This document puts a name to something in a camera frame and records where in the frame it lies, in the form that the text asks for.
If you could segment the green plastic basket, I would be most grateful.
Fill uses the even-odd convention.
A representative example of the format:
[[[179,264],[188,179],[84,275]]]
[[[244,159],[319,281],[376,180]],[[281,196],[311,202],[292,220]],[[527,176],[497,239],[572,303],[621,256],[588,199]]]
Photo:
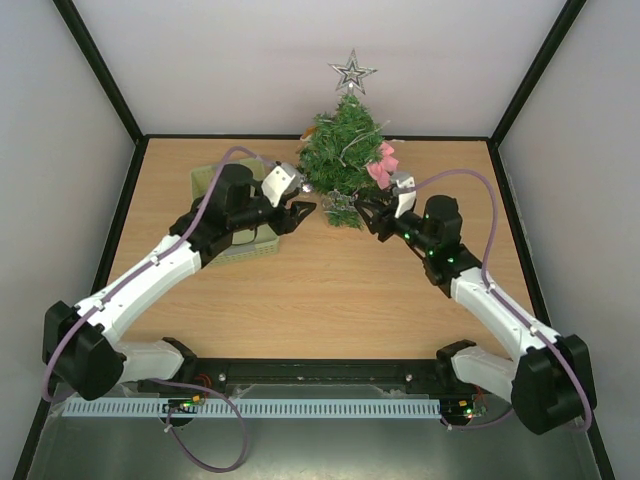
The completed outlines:
[[[258,159],[240,159],[222,167],[203,217],[189,237],[204,266],[253,260],[279,251],[279,237],[266,221],[271,204],[260,191],[266,176],[267,168]]]

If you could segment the pink ornaments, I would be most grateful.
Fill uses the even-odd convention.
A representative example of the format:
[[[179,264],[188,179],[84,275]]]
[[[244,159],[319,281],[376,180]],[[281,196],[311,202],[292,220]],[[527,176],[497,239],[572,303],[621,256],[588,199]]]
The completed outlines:
[[[368,163],[366,170],[378,187],[384,190],[391,184],[391,176],[397,170],[399,161],[394,157],[395,150],[388,142],[380,145],[379,152],[381,158]]]

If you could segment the small green christmas tree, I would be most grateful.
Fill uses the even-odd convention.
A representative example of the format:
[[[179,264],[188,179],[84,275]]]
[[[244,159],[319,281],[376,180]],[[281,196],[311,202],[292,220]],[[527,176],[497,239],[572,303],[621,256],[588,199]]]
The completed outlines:
[[[323,194],[337,190],[352,195],[355,202],[383,191],[369,176],[366,165],[381,158],[379,147],[388,141],[381,134],[383,126],[373,119],[358,97],[342,95],[336,109],[317,114],[311,126],[317,129],[310,141],[300,140],[298,155],[299,170],[315,193],[322,198]],[[325,214],[333,227],[362,227],[357,211]]]

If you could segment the brown gingerbread ornament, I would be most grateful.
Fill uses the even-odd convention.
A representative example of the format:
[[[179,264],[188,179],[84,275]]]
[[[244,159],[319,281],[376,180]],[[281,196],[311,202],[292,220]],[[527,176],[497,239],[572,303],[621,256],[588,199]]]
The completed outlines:
[[[317,127],[311,126],[305,130],[305,132],[301,135],[300,140],[303,142],[308,142],[311,140],[313,134],[315,133]]]

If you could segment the silver star ornament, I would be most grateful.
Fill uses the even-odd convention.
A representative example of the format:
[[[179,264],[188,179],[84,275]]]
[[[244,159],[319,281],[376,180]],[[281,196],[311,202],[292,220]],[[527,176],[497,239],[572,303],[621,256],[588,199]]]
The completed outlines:
[[[335,91],[344,91],[348,95],[354,95],[356,91],[365,95],[364,79],[378,72],[376,68],[361,66],[355,49],[351,50],[344,63],[329,63],[328,66],[339,76]]]

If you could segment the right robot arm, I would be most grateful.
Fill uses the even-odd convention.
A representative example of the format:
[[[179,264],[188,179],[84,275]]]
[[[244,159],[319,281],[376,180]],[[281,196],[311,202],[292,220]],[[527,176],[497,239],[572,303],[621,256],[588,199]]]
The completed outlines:
[[[404,240],[431,284],[475,316],[507,353],[501,358],[468,340],[441,348],[436,379],[443,389],[455,392],[473,384],[486,390],[508,402],[535,434],[577,419],[590,428],[597,399],[585,342],[560,335],[493,281],[485,263],[461,241],[456,199],[432,196],[422,215],[399,199],[358,200],[355,208],[379,241]]]

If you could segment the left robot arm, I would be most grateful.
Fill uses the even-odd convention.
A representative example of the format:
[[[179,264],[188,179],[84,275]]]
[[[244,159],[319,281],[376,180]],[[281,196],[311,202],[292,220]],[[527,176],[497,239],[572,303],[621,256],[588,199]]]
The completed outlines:
[[[44,378],[58,377],[85,400],[121,383],[174,378],[190,359],[183,344],[126,342],[124,334],[171,288],[228,250],[235,233],[262,225],[277,235],[293,232],[316,207],[296,200],[302,182],[288,163],[275,163],[262,180],[245,165],[219,164],[205,194],[134,267],[73,306],[59,301],[47,310]]]

